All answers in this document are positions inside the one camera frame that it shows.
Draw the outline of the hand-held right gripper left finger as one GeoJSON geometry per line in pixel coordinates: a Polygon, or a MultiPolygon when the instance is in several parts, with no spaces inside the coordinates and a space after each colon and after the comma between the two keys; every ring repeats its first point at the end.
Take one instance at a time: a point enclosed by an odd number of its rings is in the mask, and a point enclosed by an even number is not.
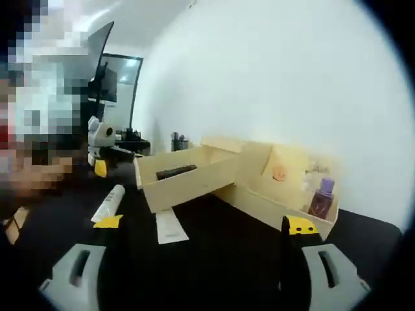
{"type": "Polygon", "coordinates": [[[117,215],[84,219],[65,237],[65,249],[40,292],[56,310],[120,310],[125,302],[123,222],[117,215]]]}

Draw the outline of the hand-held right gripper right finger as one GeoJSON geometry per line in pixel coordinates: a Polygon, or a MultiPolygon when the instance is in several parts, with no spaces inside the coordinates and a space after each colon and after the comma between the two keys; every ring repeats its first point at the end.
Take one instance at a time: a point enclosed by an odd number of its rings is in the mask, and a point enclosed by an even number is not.
{"type": "Polygon", "coordinates": [[[287,215],[281,223],[279,290],[284,310],[353,310],[370,287],[312,221],[287,215]]]}

